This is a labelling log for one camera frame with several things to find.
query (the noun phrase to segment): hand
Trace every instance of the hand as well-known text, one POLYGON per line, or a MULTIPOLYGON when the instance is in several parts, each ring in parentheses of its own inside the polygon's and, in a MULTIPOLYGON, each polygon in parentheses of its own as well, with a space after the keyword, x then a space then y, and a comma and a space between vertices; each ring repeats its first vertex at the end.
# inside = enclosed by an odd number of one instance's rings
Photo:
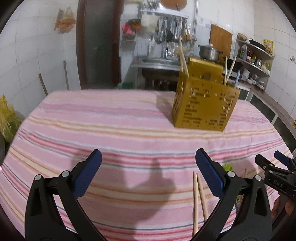
MULTIPOLYGON (((274 201, 274 208, 271 211, 271 218, 274 220, 278 214, 278 208, 280 205, 279 197, 274 201)), ((294 210, 295 204, 292 200, 289 200, 285 205, 286 213, 290 216, 294 210)))

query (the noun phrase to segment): striped tablecloth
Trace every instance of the striped tablecloth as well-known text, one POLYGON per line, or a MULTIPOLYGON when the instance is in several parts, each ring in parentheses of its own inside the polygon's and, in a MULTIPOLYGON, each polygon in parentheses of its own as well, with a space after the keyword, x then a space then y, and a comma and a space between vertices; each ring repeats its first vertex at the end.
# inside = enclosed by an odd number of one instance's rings
MULTIPOLYGON (((271 123, 246 101, 238 101, 221 132, 175 129, 174 92, 93 90, 55 92, 21 125, 2 166, 0 204, 24 235, 33 178, 58 176, 95 149, 102 165, 83 209, 107 240, 190 240, 193 233, 195 152, 231 163, 239 176, 261 172, 260 153, 274 164, 276 150, 292 157, 271 123)), ((203 180, 209 212, 218 199, 203 180)), ((278 194, 268 188, 271 205, 278 194)), ((73 230, 60 200, 58 210, 73 230)), ((204 223, 199 206, 199 227, 204 223)), ((229 227, 236 211, 226 223, 229 227)))

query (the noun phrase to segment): cutting board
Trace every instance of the cutting board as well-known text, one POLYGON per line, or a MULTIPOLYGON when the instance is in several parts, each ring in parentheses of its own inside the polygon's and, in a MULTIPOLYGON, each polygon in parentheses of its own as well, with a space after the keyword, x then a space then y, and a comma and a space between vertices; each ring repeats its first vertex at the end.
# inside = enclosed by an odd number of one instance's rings
POLYGON ((210 44, 219 51, 223 51, 220 54, 219 62, 224 63, 223 57, 230 57, 231 44, 232 44, 232 33, 212 24, 210 34, 210 44))
POLYGON ((169 9, 177 10, 176 4, 180 9, 184 9, 187 5, 187 0, 160 0, 160 3, 169 9))

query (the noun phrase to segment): green plastic bag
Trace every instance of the green plastic bag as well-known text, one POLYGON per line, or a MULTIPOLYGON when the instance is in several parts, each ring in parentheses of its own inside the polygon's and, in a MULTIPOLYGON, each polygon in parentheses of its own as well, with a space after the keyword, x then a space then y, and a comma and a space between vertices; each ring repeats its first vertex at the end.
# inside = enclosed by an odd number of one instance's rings
POLYGON ((13 141, 21 123, 22 121, 15 115, 13 106, 8 105, 5 96, 2 96, 0 98, 0 132, 8 143, 13 141))

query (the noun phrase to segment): metal shelf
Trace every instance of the metal shelf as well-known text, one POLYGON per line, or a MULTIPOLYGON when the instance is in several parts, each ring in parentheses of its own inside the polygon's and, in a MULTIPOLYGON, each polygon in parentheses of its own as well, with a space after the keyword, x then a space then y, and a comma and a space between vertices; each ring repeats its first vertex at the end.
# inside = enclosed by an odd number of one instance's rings
POLYGON ((140 10, 141 13, 146 12, 147 14, 151 15, 156 15, 156 16, 163 16, 163 15, 171 15, 171 16, 176 16, 176 17, 182 17, 188 19, 189 16, 187 16, 184 12, 179 12, 176 10, 171 10, 171 9, 165 9, 165 8, 157 8, 153 10, 140 10))
POLYGON ((240 62, 244 65, 244 67, 251 72, 251 74, 256 74, 259 77, 269 77, 270 75, 264 72, 262 69, 258 68, 257 66, 247 62, 241 58, 237 58, 236 62, 240 62))
POLYGON ((248 50, 252 50, 253 53, 257 56, 257 58, 261 58, 263 60, 272 60, 273 57, 268 54, 267 52, 263 51, 261 48, 253 45, 253 44, 250 44, 248 42, 244 42, 244 41, 241 41, 241 40, 236 40, 237 43, 239 44, 240 47, 242 47, 243 45, 247 45, 247 48, 248 50))

